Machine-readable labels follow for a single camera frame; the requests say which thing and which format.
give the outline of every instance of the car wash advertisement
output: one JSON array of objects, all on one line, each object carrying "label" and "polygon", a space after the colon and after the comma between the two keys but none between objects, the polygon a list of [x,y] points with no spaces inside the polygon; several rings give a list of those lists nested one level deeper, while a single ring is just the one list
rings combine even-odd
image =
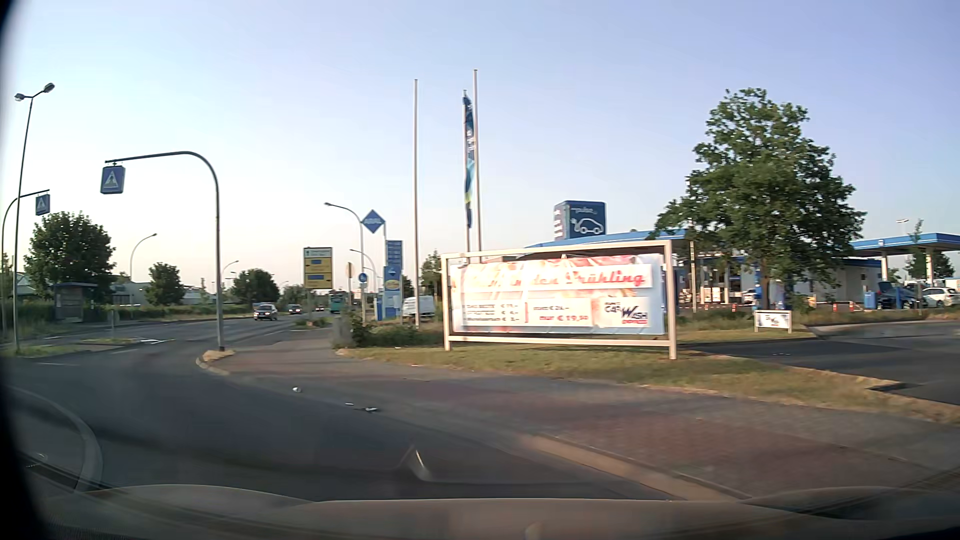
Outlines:
[{"label": "car wash advertisement", "polygon": [[663,255],[451,265],[454,332],[663,334]]}]

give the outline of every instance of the blue road sign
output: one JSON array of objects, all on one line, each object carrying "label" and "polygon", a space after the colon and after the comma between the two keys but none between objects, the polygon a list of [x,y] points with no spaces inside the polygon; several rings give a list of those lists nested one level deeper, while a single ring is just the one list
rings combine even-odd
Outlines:
[{"label": "blue road sign", "polygon": [[126,176],[127,169],[123,168],[123,165],[104,167],[104,172],[100,175],[100,192],[105,195],[123,193],[123,181]]},{"label": "blue road sign", "polygon": [[376,233],[376,230],[379,229],[384,223],[386,222],[383,221],[383,218],[380,217],[380,214],[376,213],[376,210],[370,210],[367,212],[367,217],[363,218],[364,227],[369,229],[371,233]]},{"label": "blue road sign", "polygon": [[36,215],[45,213],[50,213],[50,193],[44,193],[36,197]]},{"label": "blue road sign", "polygon": [[387,240],[387,265],[403,268],[403,240]]}]

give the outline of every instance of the dark car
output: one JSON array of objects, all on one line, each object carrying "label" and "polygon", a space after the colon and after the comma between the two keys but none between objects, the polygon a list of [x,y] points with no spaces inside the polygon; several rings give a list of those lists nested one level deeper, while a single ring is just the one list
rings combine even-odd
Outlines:
[{"label": "dark car", "polygon": [[897,298],[903,307],[917,307],[917,296],[911,289],[895,285],[891,282],[880,282],[877,284],[879,290],[876,292],[876,306],[880,309],[897,309]]},{"label": "dark car", "polygon": [[276,306],[273,304],[261,304],[253,309],[254,321],[275,321],[276,316]]}]

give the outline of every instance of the blue flag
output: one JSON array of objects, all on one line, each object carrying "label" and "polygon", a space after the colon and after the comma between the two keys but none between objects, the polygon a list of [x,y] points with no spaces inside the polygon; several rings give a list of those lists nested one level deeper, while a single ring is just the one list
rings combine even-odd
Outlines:
[{"label": "blue flag", "polygon": [[467,205],[467,228],[473,227],[473,212],[470,203],[473,200],[474,152],[476,139],[473,136],[473,104],[464,91],[464,144],[467,151],[467,179],[464,180],[464,203]]}]

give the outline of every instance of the white car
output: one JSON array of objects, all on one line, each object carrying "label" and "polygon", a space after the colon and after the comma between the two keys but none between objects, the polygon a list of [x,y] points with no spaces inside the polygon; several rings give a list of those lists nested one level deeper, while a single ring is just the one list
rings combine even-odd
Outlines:
[{"label": "white car", "polygon": [[960,293],[950,287],[928,287],[924,289],[924,300],[931,307],[960,306]]}]

